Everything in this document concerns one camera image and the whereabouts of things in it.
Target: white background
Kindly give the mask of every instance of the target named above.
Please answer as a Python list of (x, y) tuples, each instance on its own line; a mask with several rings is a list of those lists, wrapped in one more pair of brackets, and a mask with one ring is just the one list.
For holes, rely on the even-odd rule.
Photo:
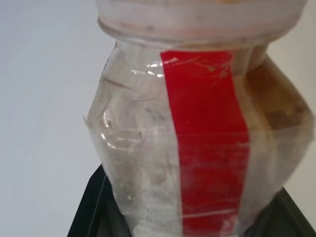
[[(313, 109), (315, 13), (270, 49)], [(115, 41), (96, 18), (92, 0), (0, 0), (1, 237), (66, 236), (99, 165), (83, 117)], [(286, 185), (314, 228), (315, 155)]]

